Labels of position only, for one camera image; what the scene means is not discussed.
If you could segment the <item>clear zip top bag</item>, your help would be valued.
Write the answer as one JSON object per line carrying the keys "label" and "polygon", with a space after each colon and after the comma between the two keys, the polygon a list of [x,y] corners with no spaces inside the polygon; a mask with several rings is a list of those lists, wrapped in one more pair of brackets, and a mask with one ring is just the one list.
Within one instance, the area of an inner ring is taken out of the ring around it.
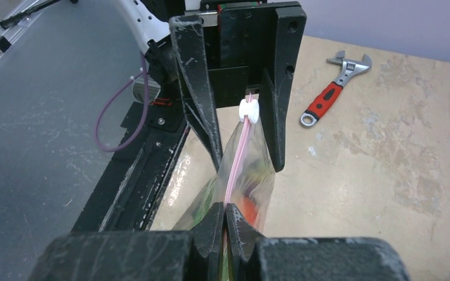
{"label": "clear zip top bag", "polygon": [[[201,189],[175,225],[176,230],[189,231],[205,217],[214,203],[228,204],[240,210],[243,196],[255,199],[261,218],[261,234],[275,182],[275,170],[268,152],[260,118],[260,105],[252,95],[241,100],[239,122],[223,154],[218,172]],[[231,280],[224,218],[220,280]]]}

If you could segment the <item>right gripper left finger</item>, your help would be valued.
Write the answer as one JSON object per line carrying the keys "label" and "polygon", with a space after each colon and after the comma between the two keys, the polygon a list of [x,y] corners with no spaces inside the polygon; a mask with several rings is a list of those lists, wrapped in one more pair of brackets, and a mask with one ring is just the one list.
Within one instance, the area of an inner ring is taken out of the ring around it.
{"label": "right gripper left finger", "polygon": [[71,232],[53,240],[29,280],[220,280],[223,203],[189,231]]}

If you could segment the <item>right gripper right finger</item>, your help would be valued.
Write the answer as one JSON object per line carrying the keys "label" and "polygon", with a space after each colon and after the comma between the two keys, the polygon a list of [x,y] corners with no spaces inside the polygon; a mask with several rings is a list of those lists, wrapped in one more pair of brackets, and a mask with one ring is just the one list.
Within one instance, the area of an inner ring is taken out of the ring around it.
{"label": "right gripper right finger", "polygon": [[231,280],[410,280],[399,254],[382,239],[267,238],[235,204],[224,217]]}

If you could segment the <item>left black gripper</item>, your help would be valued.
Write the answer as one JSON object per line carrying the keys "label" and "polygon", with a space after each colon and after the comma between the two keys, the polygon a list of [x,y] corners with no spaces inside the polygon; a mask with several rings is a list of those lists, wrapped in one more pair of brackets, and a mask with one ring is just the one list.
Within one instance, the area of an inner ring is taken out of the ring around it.
{"label": "left black gripper", "polygon": [[217,12],[217,22],[204,29],[197,15],[169,20],[188,125],[218,170],[223,150],[216,107],[238,105],[247,92],[259,92],[270,158],[275,171],[282,171],[286,118],[306,25],[305,11],[298,1],[202,1],[200,10]]}

